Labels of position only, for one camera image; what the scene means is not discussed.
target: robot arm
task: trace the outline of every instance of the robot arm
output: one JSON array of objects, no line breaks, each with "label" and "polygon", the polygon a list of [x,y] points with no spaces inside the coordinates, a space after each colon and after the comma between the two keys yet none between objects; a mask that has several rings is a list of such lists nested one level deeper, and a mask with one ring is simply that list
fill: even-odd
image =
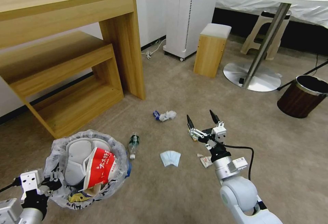
[{"label": "robot arm", "polygon": [[62,185],[57,172],[44,179],[42,170],[38,169],[22,173],[11,186],[22,186],[23,195],[21,200],[0,201],[0,223],[40,224],[47,213],[49,196]]},{"label": "robot arm", "polygon": [[[211,153],[211,161],[215,166],[216,176],[222,186],[220,195],[224,204],[229,208],[238,224],[282,224],[279,218],[267,209],[258,196],[255,185],[249,180],[250,170],[249,179],[240,176],[240,171],[245,169],[248,163],[244,157],[231,159],[231,154],[226,150],[226,147],[235,146],[224,144],[227,137],[224,122],[221,122],[211,110],[210,113],[213,122],[216,124],[214,128],[200,131],[195,129],[188,115],[187,121],[190,136],[205,143],[206,148]],[[254,210],[253,215],[246,215],[245,212],[250,210]]]}]

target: water bottle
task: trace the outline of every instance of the water bottle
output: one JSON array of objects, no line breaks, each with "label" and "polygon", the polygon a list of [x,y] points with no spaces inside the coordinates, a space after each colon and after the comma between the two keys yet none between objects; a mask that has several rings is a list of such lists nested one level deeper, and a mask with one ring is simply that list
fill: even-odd
[{"label": "water bottle", "polygon": [[129,152],[130,152],[130,159],[136,158],[137,147],[139,145],[139,136],[137,134],[133,134],[130,138],[129,142]]}]

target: wooden table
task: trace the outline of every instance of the wooden table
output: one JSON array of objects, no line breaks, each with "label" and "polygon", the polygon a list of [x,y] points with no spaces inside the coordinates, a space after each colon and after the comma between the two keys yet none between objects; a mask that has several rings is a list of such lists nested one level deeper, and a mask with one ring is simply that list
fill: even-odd
[{"label": "wooden table", "polygon": [[[0,55],[0,75],[54,137],[121,100],[122,87],[145,99],[136,0],[0,0],[0,49],[96,22],[104,40],[74,32]],[[35,107],[26,100],[90,67],[94,76]]]}]

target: beige plastic stool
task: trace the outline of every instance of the beige plastic stool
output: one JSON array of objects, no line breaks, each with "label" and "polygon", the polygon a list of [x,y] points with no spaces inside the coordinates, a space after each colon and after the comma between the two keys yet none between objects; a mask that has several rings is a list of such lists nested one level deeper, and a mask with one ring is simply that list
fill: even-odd
[{"label": "beige plastic stool", "polygon": [[[275,55],[277,54],[279,46],[280,46],[281,38],[288,25],[290,15],[291,15],[291,13],[288,12],[283,23],[281,24],[276,36],[274,37],[272,44],[270,45],[270,47],[268,49],[268,53],[265,58],[266,60],[273,60]],[[260,35],[259,30],[260,30],[261,26],[263,26],[265,23],[271,23],[273,20],[273,17],[274,17],[274,14],[271,14],[269,12],[264,11],[261,13],[251,34],[247,37],[245,43],[243,44],[243,47],[240,50],[241,53],[247,54],[249,49],[258,50],[260,48],[261,44],[254,42],[254,40],[256,38],[260,38],[261,36],[262,36],[262,38],[264,38],[265,35]]]},{"label": "beige plastic stool", "polygon": [[215,77],[230,30],[231,26],[207,24],[199,37],[194,73]]}]

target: gray carpet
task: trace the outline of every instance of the gray carpet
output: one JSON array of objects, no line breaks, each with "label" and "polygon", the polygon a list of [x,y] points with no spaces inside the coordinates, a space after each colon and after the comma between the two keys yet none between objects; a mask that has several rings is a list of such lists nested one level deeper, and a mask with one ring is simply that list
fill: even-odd
[{"label": "gray carpet", "polygon": [[[123,101],[82,128],[110,134],[125,146],[133,132],[139,134],[130,178],[111,198],[82,211],[62,209],[50,201],[43,223],[234,223],[220,199],[214,167],[205,169],[196,156],[209,152],[187,133],[186,114],[197,128],[212,126],[209,109],[225,122],[227,144],[254,148],[252,181],[270,211],[285,224],[326,223],[328,100],[306,119],[295,119],[276,106],[283,91],[258,93],[231,84],[223,66],[254,57],[254,52],[239,52],[241,42],[230,37],[214,79],[193,73],[195,55],[185,62],[161,50],[150,61],[143,56],[146,100],[126,93]],[[313,68],[315,55],[280,48],[274,61],[263,64],[282,74],[285,83]],[[327,73],[328,67],[322,68],[317,76],[327,80]],[[177,117],[161,123],[152,116],[154,110],[174,110]],[[43,167],[53,140],[30,112],[1,125],[0,138],[1,187],[24,171]],[[181,153],[177,168],[163,166],[159,155],[165,150]],[[250,160],[247,150],[230,151],[233,158]],[[0,199],[20,196],[21,189],[12,188]]]}]

